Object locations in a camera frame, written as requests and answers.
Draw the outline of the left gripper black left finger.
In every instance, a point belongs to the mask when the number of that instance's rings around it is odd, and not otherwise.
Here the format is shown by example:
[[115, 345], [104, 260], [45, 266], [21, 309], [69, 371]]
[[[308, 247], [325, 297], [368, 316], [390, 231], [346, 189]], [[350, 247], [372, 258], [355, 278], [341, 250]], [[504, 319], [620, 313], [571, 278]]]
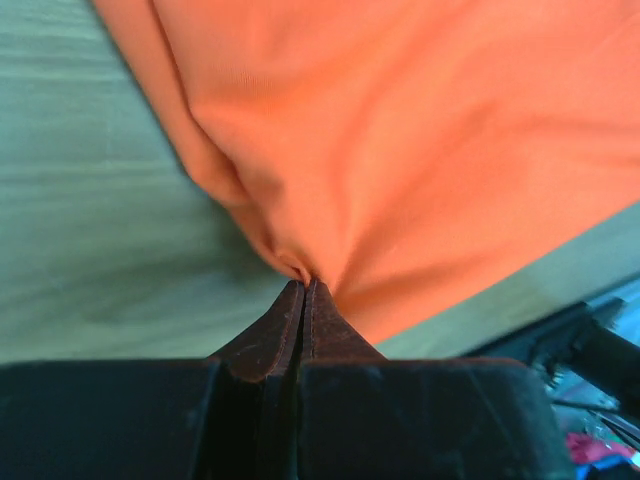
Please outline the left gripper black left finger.
[[205, 358], [1, 369], [5, 479], [292, 479], [305, 289]]

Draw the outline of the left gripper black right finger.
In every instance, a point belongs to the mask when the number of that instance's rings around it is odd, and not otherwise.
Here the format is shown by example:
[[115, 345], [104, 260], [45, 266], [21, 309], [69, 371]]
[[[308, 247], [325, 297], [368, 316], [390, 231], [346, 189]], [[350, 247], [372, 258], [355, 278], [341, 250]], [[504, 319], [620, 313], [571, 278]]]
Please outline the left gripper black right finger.
[[384, 358], [308, 287], [298, 376], [302, 479], [571, 479], [541, 381], [500, 358]]

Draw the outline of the orange t shirt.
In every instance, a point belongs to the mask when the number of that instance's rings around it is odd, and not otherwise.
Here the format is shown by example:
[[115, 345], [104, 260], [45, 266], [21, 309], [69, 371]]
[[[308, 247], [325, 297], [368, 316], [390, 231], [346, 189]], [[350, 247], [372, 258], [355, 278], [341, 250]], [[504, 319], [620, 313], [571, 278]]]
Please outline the orange t shirt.
[[194, 183], [369, 341], [639, 198], [635, 1], [99, 1]]

